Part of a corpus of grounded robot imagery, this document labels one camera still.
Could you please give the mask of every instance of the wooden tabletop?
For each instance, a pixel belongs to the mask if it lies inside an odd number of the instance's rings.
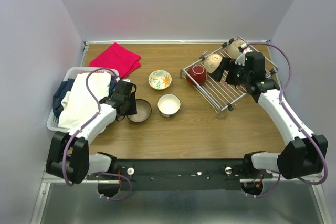
[[[89,46],[84,66],[110,45]],[[205,50],[214,51],[219,44],[131,44],[127,50],[141,56],[141,67],[129,78],[138,86],[136,98],[150,102],[153,113],[143,124],[127,118],[113,122],[90,146],[90,153],[106,152],[117,158],[240,158],[256,151],[281,152],[282,137],[268,114],[245,95],[233,111],[220,118],[211,105],[185,79],[180,69],[195,62]],[[257,47],[268,56],[267,48]],[[163,69],[172,76],[165,90],[154,90],[148,76]],[[164,118],[157,102],[164,94],[181,100],[181,110],[173,118]]]

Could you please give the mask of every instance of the gray wall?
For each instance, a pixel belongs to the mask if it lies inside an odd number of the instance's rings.
[[[29,223],[50,144],[51,97],[79,63],[82,43],[61,0],[0,6],[0,222]]]
[[[269,39],[293,0],[62,0],[84,40]]]
[[[329,140],[329,178],[324,192],[336,221],[336,37],[335,0],[294,0],[272,42],[290,57],[293,79],[286,94],[289,104],[317,134]],[[287,65],[278,54],[280,79],[287,80]]]

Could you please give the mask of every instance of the folded cloth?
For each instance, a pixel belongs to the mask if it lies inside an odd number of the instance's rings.
[[[70,91],[68,91],[65,95],[65,97],[63,98],[61,105],[63,107],[63,110],[65,110],[65,108],[68,106],[68,102],[69,102],[69,96],[70,96]]]
[[[53,113],[56,118],[59,118],[61,112],[63,111],[63,106],[61,104],[62,100],[66,96],[66,93],[71,90],[74,81],[74,79],[63,81],[56,93],[52,96]]]
[[[123,79],[141,66],[138,62],[139,59],[139,55],[128,51],[117,43],[114,43],[102,52],[96,59],[90,62],[90,66],[117,69],[119,76]]]
[[[73,128],[85,123],[98,111],[98,106],[90,95],[85,80],[89,73],[78,74],[72,86],[66,108],[62,111],[58,127]],[[109,95],[111,75],[107,72],[93,73],[89,78],[89,87],[99,100]]]

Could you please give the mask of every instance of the ceramic bowl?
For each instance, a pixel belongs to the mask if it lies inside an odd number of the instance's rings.
[[[238,47],[241,47],[244,43],[244,41],[238,39],[233,41],[230,45],[227,45],[227,53],[231,56],[231,58],[237,59],[238,56],[242,54],[239,52]]]
[[[135,115],[128,115],[127,118],[133,123],[143,123],[152,114],[152,106],[148,101],[143,99],[136,99],[137,113]]]
[[[208,73],[213,73],[221,64],[222,57],[218,54],[212,54],[205,58],[204,68]]]
[[[188,74],[190,74],[190,76],[201,86],[206,81],[207,74],[205,68],[202,65],[193,65],[188,69]],[[189,78],[189,76],[187,76],[186,79],[191,85],[195,85],[195,83],[192,81],[192,79]]]
[[[148,83],[154,89],[163,90],[172,83],[172,77],[167,71],[157,70],[149,75]]]
[[[165,94],[160,97],[157,102],[157,107],[161,112],[161,115],[166,118],[170,118],[180,110],[181,101],[173,94]]]

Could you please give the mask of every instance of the white bowl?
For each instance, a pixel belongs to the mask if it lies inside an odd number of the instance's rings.
[[[235,40],[233,41],[230,45],[227,46],[227,53],[230,55],[231,58],[233,59],[237,59],[239,55],[241,55],[242,53],[239,52],[238,47],[241,47],[242,44],[244,44],[245,42],[243,40]]]
[[[204,60],[204,68],[208,73],[213,73],[221,64],[223,57],[218,54],[212,54]]]
[[[172,76],[167,71],[157,70],[149,75],[148,83],[156,90],[163,90],[172,83]]]
[[[180,110],[181,101],[173,94],[165,94],[160,97],[157,102],[157,107],[161,112],[161,115],[166,118],[170,118]]]

